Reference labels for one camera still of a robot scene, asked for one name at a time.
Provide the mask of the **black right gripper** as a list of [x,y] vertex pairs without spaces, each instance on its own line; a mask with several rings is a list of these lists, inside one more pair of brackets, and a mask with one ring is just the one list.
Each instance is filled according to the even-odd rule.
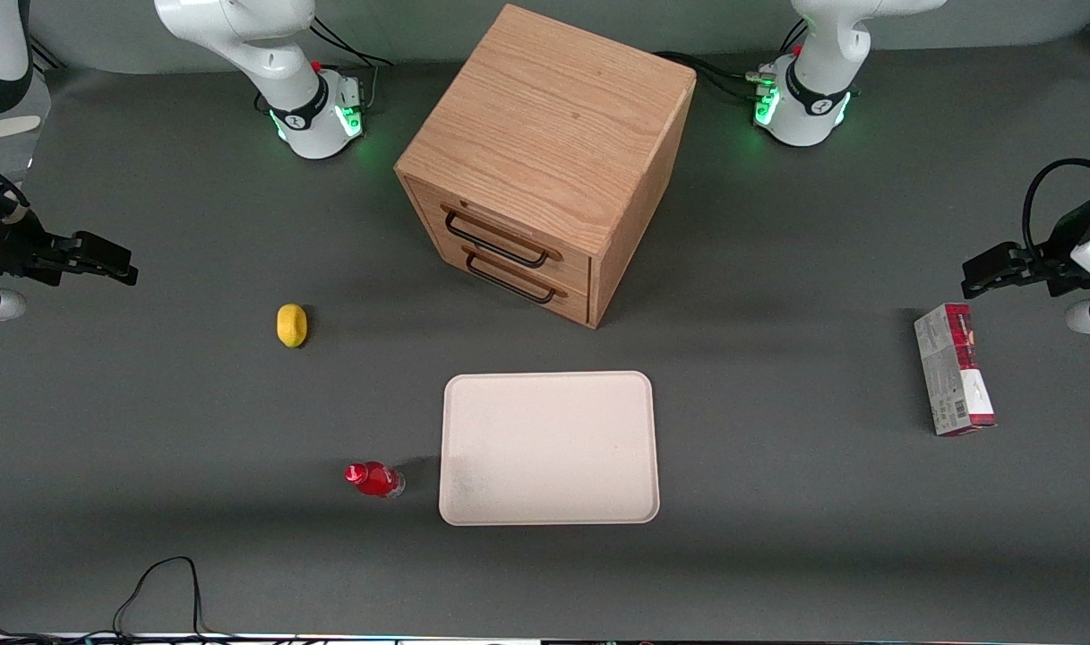
[[0,207],[0,275],[60,285],[63,273],[89,273],[136,285],[140,271],[132,266],[132,252],[87,231],[73,234],[73,259],[61,244],[68,238],[45,231],[29,207]]

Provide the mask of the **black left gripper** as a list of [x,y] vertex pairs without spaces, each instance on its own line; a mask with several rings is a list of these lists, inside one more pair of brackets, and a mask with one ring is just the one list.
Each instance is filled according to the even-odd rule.
[[1050,297],[1063,297],[1078,290],[1090,293],[1090,273],[1071,260],[1071,250],[1077,248],[1090,226],[1090,199],[1061,217],[1047,241],[1039,245],[1033,245],[1033,199],[1026,200],[1028,252],[1008,241],[962,261],[962,299],[978,299],[994,289],[1032,283],[1044,283]]

